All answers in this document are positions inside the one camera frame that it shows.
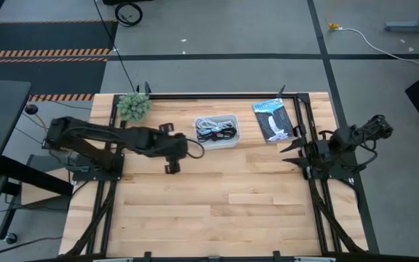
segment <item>wooden table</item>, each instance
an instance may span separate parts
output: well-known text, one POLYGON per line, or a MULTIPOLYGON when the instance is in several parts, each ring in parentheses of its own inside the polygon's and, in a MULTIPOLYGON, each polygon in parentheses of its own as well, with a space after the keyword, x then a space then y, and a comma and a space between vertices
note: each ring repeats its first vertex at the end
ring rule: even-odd
MULTIPOLYGON (((309 95, 317 131, 335 130, 328 93, 309 95)), ((192 138, 196 117, 236 114, 242 139, 235 148, 181 160, 182 171, 176 175, 164 174, 164 159, 124 151, 108 257, 143 257, 145 251, 153 257, 270 256, 274 250, 282 255, 321 254, 308 183, 300 168, 282 161, 297 152, 279 153, 289 143, 265 144, 252 111, 252 104, 262 100, 153 100, 145 126, 173 122, 176 132, 192 138)), ((107 125, 112 102, 113 95, 96 95, 90 121, 107 125)), ((293 102, 284 103, 295 126, 293 102)), ((190 150, 199 154, 197 147, 190 150)), ((90 182, 73 197, 60 253, 70 250, 89 224, 96 189, 97 182, 90 182)), ((337 220, 366 249, 354 192, 335 180, 330 181, 330 192, 337 220)), ((103 226, 98 228, 95 252, 103 226)))

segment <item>wheel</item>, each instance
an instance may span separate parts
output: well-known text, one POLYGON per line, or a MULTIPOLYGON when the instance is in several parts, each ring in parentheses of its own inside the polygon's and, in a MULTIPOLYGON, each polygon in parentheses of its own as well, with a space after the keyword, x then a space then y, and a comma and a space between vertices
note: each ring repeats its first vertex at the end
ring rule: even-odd
POLYGON ((12 245, 17 242, 17 235, 14 233, 7 233, 6 237, 4 238, 4 241, 8 245, 12 245))
POLYGON ((124 3, 119 4, 116 7, 116 19, 123 26, 130 27, 130 26, 137 25, 142 20, 142 18, 143 18, 142 9, 138 5, 136 5, 132 2, 124 2, 124 3), (137 15, 130 15, 131 12, 134 12, 134 13, 138 12, 138 14, 137 15))

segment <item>black desk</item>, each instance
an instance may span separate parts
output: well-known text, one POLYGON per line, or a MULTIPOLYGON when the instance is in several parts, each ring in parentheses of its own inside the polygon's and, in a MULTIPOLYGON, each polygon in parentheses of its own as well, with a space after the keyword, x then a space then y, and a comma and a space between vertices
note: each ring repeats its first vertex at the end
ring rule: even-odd
MULTIPOLYGON (((27 167, 13 159, 2 156, 12 131, 27 103, 31 84, 28 82, 0 81, 0 194, 17 195, 20 185, 8 182, 8 178, 14 178, 23 183, 29 183, 42 189, 53 191, 58 194, 71 196, 73 186, 61 179, 52 177, 31 167, 27 167)), ((8 212, 9 221, 14 212, 8 212)), ((8 227, 7 219, 3 227, 8 227)), ((4 238, 4 229, 0 230, 0 239, 4 238)))

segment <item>caster wheel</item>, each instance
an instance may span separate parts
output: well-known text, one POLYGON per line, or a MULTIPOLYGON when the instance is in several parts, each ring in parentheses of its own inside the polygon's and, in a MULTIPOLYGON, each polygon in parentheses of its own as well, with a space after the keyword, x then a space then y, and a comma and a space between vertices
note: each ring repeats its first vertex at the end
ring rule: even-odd
POLYGON ((4 241, 8 245, 12 245, 17 242, 17 235, 13 233, 7 233, 6 237, 4 238, 4 241))

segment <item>white cable on floor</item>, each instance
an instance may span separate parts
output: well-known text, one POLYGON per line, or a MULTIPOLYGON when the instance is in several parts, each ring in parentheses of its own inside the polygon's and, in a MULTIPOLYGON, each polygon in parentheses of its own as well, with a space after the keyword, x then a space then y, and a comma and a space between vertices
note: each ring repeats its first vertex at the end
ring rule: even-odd
POLYGON ((374 50, 376 50, 376 51, 378 51, 378 52, 382 52, 383 54, 389 55, 389 56, 391 56, 391 57, 393 57, 393 58, 396 58, 396 59, 398 59, 398 60, 407 61, 407 62, 411 62, 411 63, 415 63, 415 64, 419 65, 419 62, 417 62, 417 61, 415 61, 415 60, 410 60, 410 59, 401 58, 401 57, 398 57, 398 56, 392 55, 392 54, 390 54, 390 53, 388 53, 388 52, 386 52, 386 51, 384 51, 384 50, 381 50, 381 49, 379 49, 379 48, 377 48, 377 47, 373 46, 371 43, 369 43, 369 42, 368 42, 367 38, 366 38, 366 37, 364 37, 363 33, 362 33, 362 32, 360 32, 360 31, 358 31, 358 30, 356 30, 356 29, 353 29, 353 28, 337 28, 337 29, 333 29, 333 30, 334 30, 334 31, 352 31, 352 32, 355 32, 355 33, 359 33, 359 34, 360 34, 360 36, 362 36, 362 37, 363 37, 363 39, 366 41, 366 43, 367 43, 367 44, 368 44, 371 48, 373 48, 374 50))

